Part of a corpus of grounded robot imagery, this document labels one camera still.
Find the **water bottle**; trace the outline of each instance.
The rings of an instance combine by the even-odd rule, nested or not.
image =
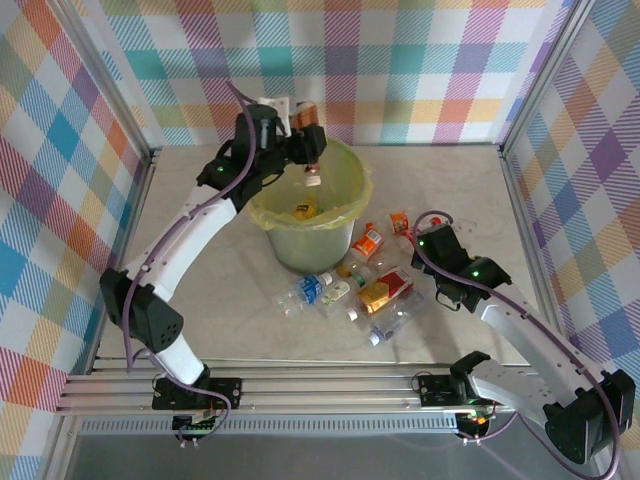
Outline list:
[[[374,315],[369,341],[375,347],[391,339],[404,324],[425,309],[427,299],[415,288],[403,292],[394,303]]]
[[[349,278],[340,279],[316,301],[318,311],[325,317],[339,310],[349,310],[358,302],[356,292],[374,280],[376,275],[362,267]]]
[[[288,291],[276,295],[273,302],[285,315],[295,315],[315,302],[332,281],[330,273],[307,275],[294,283]]]

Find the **plastic bin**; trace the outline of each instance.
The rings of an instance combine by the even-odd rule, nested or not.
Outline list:
[[[358,156],[344,143],[328,139],[320,157],[319,215],[293,216],[307,196],[302,166],[289,165],[277,182],[249,201],[252,220],[266,230],[276,257],[301,274],[337,265],[351,244],[353,223],[367,206],[373,184]]]

